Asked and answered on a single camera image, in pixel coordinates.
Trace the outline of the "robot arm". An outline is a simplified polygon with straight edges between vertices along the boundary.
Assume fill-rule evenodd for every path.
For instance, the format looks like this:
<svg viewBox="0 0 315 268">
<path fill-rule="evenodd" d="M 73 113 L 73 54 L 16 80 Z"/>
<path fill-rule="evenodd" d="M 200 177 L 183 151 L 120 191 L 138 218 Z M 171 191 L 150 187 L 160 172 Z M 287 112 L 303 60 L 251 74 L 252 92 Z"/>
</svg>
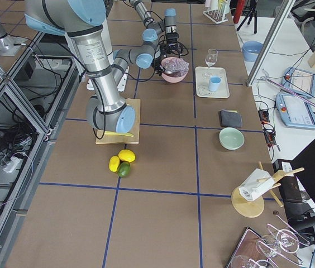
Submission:
<svg viewBox="0 0 315 268">
<path fill-rule="evenodd" d="M 135 49 L 112 52 L 103 1 L 26 1 L 28 27 L 47 34 L 64 36 L 74 43 L 74 53 L 83 62 L 95 96 L 87 105 L 87 119 L 97 130 L 130 132 L 135 110 L 119 94 L 117 86 L 129 64 L 147 69 L 158 56 L 158 36 L 175 26 L 175 10 L 155 22 L 141 1 L 130 2 L 146 26 L 143 44 Z"/>
<path fill-rule="evenodd" d="M 185 45 L 179 41 L 175 8 L 167 8 L 164 18 L 161 18 L 154 11 L 148 10 L 143 1 L 127 1 L 127 4 L 135 9 L 146 29 L 156 31 L 161 56 L 175 55 L 180 58 L 188 55 Z"/>
</svg>

